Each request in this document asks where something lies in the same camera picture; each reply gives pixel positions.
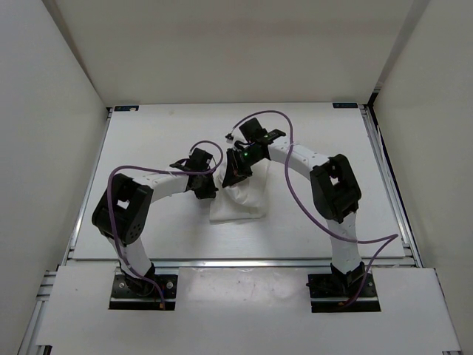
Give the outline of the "white fabric skirt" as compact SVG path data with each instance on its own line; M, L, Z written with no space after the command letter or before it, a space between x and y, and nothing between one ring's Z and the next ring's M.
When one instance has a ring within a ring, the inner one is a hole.
M252 166L253 175L244 181L223 188L222 182L227 168L224 161L215 177L217 196L211 201L209 220L211 223L229 223L237 220L259 219L268 211L267 181L270 162L263 160Z

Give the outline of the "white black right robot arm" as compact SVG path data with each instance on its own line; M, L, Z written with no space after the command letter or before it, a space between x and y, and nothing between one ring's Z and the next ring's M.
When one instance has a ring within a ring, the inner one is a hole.
M357 289L365 267L355 227L361 190L350 162L344 155L328 157L300 144L289 143L286 138L269 144L253 142L226 150L222 187L237 186L250 178L252 166L262 160L283 164L285 180L289 180L291 169L310 182L313 204L326 220L321 229L330 236L332 287L340 295L351 294Z

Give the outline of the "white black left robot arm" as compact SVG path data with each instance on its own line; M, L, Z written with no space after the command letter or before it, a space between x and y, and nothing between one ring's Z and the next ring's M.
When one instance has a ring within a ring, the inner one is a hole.
M92 224L112 244L133 293L147 297L161 291L140 238L150 205L184 192L193 192L199 200L214 199L217 191L211 174L151 174L134 179L120 173L112 178L92 213Z

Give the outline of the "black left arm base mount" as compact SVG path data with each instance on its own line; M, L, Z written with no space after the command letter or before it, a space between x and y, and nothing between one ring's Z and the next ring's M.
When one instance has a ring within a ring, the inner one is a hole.
M173 311L176 306L177 296L177 274L156 274L155 282L159 285L164 304L160 299L159 292L150 283L143 282L142 288L132 286L125 274L116 272L109 298L110 310L138 310L138 311Z

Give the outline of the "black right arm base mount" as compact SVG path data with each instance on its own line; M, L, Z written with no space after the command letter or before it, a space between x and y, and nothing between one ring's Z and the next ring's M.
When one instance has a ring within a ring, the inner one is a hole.
M344 305L357 294L361 280L345 288L332 274L308 274L312 313L380 312L377 290L372 274L368 274L356 301Z

